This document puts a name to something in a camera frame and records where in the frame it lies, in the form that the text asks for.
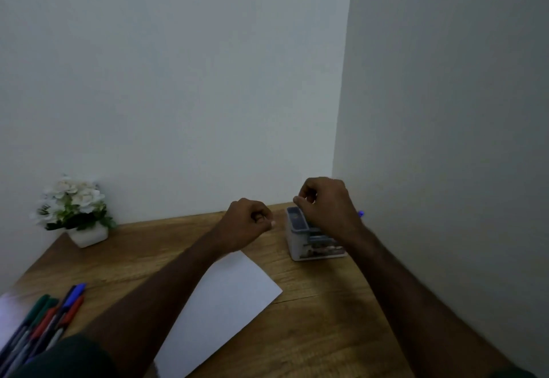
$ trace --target potted plant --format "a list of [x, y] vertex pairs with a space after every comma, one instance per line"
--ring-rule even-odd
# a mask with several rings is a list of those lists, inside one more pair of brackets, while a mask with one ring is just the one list
[[32, 216], [48, 231], [65, 228], [72, 241], [84, 248], [105, 240], [109, 228], [116, 226], [104, 198], [97, 184], [63, 177], [44, 192]]

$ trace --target wooden table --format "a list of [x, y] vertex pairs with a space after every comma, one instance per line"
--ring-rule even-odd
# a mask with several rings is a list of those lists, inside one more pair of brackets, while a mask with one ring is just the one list
[[[294, 262], [277, 225], [244, 249], [283, 290], [190, 377], [413, 377], [381, 308], [350, 257]], [[0, 345], [37, 298], [86, 282], [67, 336], [123, 297], [208, 231], [222, 212], [122, 225], [80, 250], [66, 234], [0, 297]]]

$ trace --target white flower pot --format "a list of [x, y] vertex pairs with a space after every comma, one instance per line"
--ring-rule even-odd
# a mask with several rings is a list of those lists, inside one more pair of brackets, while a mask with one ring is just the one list
[[100, 243], [109, 236], [109, 230], [96, 222], [95, 226], [91, 229], [83, 229], [81, 231], [76, 228], [67, 229], [67, 233], [72, 239], [72, 242], [77, 244], [80, 248], [86, 248], [94, 243]]

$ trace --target paper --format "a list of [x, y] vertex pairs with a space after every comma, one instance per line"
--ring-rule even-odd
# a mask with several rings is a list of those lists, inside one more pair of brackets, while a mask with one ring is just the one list
[[160, 378], [182, 378], [261, 313], [282, 290], [241, 251], [197, 284], [155, 358]]

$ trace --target hand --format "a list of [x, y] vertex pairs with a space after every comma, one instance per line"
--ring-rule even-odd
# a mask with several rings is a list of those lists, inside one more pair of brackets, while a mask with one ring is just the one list
[[242, 198], [230, 204], [207, 237], [215, 250], [225, 255], [243, 249], [274, 224], [273, 214], [263, 202]]
[[366, 231], [341, 180], [309, 178], [294, 197], [294, 203], [305, 219], [342, 245]]

